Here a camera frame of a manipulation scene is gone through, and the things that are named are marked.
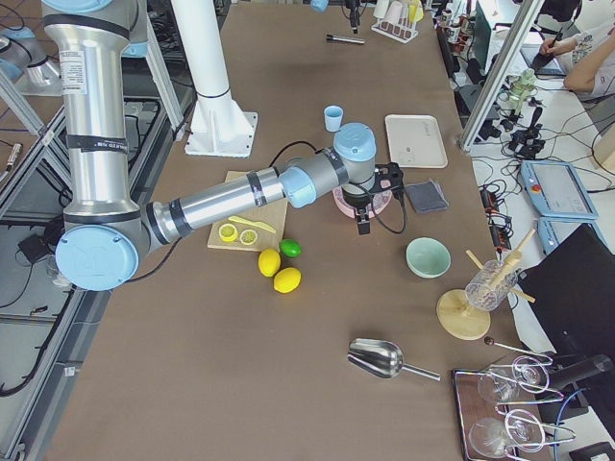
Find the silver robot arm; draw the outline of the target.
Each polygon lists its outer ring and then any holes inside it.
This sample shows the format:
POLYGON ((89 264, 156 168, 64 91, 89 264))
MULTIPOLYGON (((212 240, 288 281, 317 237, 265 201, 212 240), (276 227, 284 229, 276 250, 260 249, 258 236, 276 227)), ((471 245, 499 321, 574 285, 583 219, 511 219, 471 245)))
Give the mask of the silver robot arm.
POLYGON ((361 6, 359 0, 343 0, 343 1, 330 1, 330 0, 310 0, 310 7, 316 12, 324 12, 329 4, 339 4, 342 9, 347 10, 347 18, 350 23, 352 32, 357 35, 360 26, 361 6))
POLYGON ((140 206, 130 195, 121 58, 146 36, 141 1, 46 1, 46 34, 59 49, 72 200, 55 250, 59 271, 92 291, 113 289, 157 248, 239 212, 287 199, 312 204, 340 188, 355 210, 360 233, 369 231, 371 198, 400 193, 394 162, 376 162, 376 140, 361 123, 342 126, 333 144, 284 168, 244 174, 196 195, 140 206))

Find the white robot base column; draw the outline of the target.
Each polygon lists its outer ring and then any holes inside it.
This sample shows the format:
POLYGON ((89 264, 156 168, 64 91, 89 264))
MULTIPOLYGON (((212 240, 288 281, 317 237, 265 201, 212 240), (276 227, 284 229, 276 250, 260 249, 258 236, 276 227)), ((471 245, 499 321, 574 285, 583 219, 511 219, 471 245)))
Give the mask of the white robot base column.
POLYGON ((197 95, 185 151, 193 156, 246 158, 251 154, 258 115, 234 100, 214 4, 172 3, 197 95))

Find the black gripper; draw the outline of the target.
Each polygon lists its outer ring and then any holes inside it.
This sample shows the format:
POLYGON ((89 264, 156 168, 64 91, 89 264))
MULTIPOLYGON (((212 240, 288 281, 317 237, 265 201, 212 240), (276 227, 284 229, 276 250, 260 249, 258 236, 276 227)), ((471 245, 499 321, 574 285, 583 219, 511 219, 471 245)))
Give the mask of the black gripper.
POLYGON ((358 32, 358 10, 360 8, 360 0, 345 0, 345 7, 349 10, 349 21, 351 29, 354 33, 358 32))
POLYGON ((403 171, 396 162, 377 164, 371 180, 364 183, 349 182, 341 188, 345 200, 354 208, 358 234, 369 234, 368 206, 376 209, 373 199, 377 193, 390 191, 393 198, 400 203, 403 201, 403 171))

